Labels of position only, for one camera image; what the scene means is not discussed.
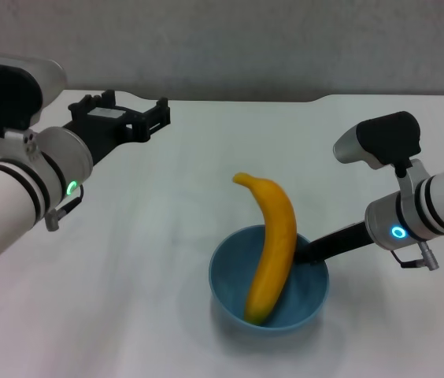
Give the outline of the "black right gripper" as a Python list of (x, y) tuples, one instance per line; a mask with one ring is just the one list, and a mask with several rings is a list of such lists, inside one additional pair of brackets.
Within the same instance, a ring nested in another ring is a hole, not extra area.
[(316, 264), (345, 252), (372, 244), (364, 222), (351, 224), (311, 243), (299, 240), (294, 253), (294, 263)]

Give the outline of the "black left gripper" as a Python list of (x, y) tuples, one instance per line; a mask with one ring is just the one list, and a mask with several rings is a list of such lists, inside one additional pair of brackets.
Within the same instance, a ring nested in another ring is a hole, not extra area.
[(148, 142), (153, 133), (171, 123), (167, 98), (144, 113), (118, 107), (114, 90), (92, 96), (68, 106), (72, 120), (64, 128), (76, 134), (87, 146), (93, 165), (125, 143)]

